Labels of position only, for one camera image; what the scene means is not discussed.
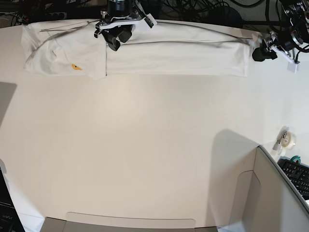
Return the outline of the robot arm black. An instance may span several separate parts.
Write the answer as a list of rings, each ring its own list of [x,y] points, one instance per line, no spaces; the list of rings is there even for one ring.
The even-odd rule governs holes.
[[[307,0],[282,0],[281,7],[287,17],[286,24],[279,29],[269,19],[270,1],[266,1],[265,18],[270,27],[268,36],[252,53],[254,61],[274,60],[281,56],[291,64],[299,64],[299,54],[308,53],[309,46],[309,2]]]
[[[109,0],[98,23],[98,31],[109,48],[117,51],[132,36],[133,26],[145,17],[137,0]]]

